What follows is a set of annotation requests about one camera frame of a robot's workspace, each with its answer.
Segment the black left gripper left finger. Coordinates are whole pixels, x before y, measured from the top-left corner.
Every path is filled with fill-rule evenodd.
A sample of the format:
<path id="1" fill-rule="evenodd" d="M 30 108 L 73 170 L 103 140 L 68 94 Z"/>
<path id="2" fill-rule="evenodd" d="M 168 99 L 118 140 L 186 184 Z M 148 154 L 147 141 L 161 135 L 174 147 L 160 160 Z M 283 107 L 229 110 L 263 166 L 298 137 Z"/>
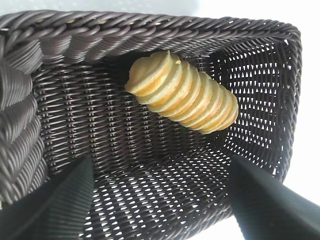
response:
<path id="1" fill-rule="evenodd" d="M 93 162 L 81 157 L 0 212 L 2 240 L 76 240 L 91 209 Z"/>

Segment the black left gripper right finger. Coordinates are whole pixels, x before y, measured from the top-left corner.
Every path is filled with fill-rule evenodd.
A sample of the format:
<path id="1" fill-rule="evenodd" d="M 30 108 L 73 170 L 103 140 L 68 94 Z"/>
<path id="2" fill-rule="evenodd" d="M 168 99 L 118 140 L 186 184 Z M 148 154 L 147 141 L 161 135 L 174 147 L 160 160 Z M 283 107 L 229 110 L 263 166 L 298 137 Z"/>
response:
<path id="1" fill-rule="evenodd" d="M 227 194 L 246 240 L 320 238 L 320 207 L 243 156 L 231 157 Z"/>

